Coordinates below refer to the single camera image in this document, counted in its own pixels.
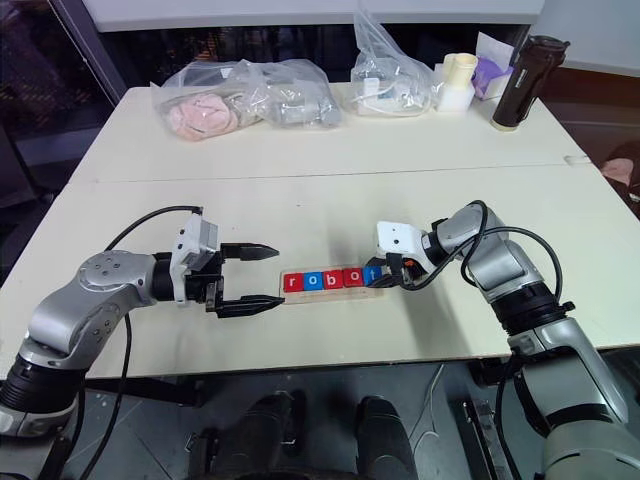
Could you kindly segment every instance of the purple item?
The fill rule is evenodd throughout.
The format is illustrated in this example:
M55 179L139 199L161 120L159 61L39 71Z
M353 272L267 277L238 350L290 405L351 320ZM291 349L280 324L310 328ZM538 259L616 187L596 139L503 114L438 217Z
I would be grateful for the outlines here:
M480 98L484 97L487 93L489 83L494 78L501 77L503 75L511 75L513 67L507 68L506 71L502 71L498 65L487 58L478 57L478 65L476 66L476 74L471 80L473 86L476 89L476 95Z

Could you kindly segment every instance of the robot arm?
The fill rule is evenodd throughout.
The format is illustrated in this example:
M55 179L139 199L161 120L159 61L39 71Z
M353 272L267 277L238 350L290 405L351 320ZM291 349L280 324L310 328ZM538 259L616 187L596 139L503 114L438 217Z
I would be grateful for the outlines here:
M284 301L267 295L223 299L226 259L261 260L278 251L251 243L219 245L217 231L216 225L194 213L180 230L172 252L99 253L80 266L71 282L38 305L0 388L0 441L5 454L11 437L51 437L67 423L87 371L120 319L134 308L158 301L183 306L194 300L218 317L237 317ZM0 452L1 471L7 463Z
M484 216L485 234L475 241ZM559 295L549 291L508 230L517 229L505 227L482 202L436 222L429 233L379 222L378 258L370 264L384 264L389 273L373 286L417 290L458 252L509 335L518 397L529 423L547 437L545 478L566 478L568 471L569 478L582 478L579 473L593 473L598 463L602 478L636 478L640 444L624 428L627 405L611 372L576 320L567 317L573 305L559 304Z

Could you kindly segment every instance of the pink fabric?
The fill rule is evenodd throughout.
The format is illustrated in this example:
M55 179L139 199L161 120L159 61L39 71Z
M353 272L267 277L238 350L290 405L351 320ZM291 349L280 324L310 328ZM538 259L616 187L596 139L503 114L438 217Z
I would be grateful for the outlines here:
M628 158L614 158L608 160L600 170L602 175L620 183L624 183L627 187L631 185L631 174L633 173L633 160Z
M238 117L214 93L194 95L169 110L169 125L178 135L197 141L233 132Z

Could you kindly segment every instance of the red letter block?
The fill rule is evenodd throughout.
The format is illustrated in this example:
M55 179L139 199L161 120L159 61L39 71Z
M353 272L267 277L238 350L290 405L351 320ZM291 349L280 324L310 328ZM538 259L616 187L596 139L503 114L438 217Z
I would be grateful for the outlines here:
M345 287L364 287L361 268L345 268L342 270Z
M344 282L342 281L342 270L322 272L322 276L324 277L325 290L344 287Z
M304 290L304 276L301 273L286 273L282 279L283 290L288 292L301 292Z

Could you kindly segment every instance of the clear plastic bag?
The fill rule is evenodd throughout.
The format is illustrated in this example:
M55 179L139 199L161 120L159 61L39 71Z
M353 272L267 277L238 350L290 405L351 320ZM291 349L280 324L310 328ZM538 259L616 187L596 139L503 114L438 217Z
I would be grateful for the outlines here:
M250 108L277 127L334 127L342 114L324 72L308 60L238 62L231 76L246 83Z
M405 55L359 3L353 26L360 54L351 70L348 103L359 115L414 116L432 103L432 71Z
M162 87L151 84L153 106L167 127L182 138L198 141L260 120L248 101L247 84L232 75L236 65L193 62Z

